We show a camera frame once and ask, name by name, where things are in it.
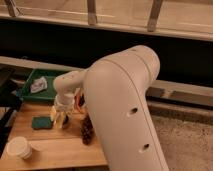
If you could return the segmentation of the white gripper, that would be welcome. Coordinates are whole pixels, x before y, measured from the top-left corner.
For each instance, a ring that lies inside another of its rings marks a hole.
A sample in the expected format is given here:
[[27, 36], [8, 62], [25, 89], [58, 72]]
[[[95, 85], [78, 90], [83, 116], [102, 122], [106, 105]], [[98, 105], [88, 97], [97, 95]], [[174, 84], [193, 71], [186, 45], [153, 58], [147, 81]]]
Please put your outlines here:
[[57, 113], [70, 112], [74, 104], [74, 94], [57, 94], [54, 100], [54, 107]]

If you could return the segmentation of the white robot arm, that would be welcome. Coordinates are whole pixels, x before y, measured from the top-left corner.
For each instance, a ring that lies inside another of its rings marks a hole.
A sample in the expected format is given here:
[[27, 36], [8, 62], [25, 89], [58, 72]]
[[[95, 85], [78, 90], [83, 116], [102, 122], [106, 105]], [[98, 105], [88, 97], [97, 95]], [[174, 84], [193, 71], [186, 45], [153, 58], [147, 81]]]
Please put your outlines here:
[[145, 97], [159, 71], [154, 50], [137, 45], [54, 80], [58, 112], [71, 107], [75, 90], [83, 89], [110, 171], [169, 171]]

